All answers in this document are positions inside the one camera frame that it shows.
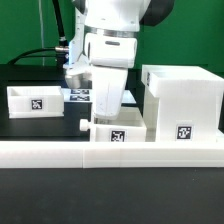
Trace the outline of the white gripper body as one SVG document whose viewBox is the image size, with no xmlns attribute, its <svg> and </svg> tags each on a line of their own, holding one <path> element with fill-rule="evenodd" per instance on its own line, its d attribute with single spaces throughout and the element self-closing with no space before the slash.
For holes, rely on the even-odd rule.
<svg viewBox="0 0 224 224">
<path fill-rule="evenodd" d="M 115 120 L 120 112 L 128 70 L 92 66 L 91 73 L 94 117 Z"/>
</svg>

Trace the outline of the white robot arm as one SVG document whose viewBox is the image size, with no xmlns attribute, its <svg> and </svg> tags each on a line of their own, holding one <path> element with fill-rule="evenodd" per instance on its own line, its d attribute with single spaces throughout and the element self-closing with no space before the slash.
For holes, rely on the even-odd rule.
<svg viewBox="0 0 224 224">
<path fill-rule="evenodd" d="M 169 16 L 175 0 L 72 0 L 76 34 L 69 43 L 65 67 L 67 85 L 92 81 L 93 117 L 117 118 L 128 76 L 137 52 L 142 25 L 156 26 Z"/>
</svg>

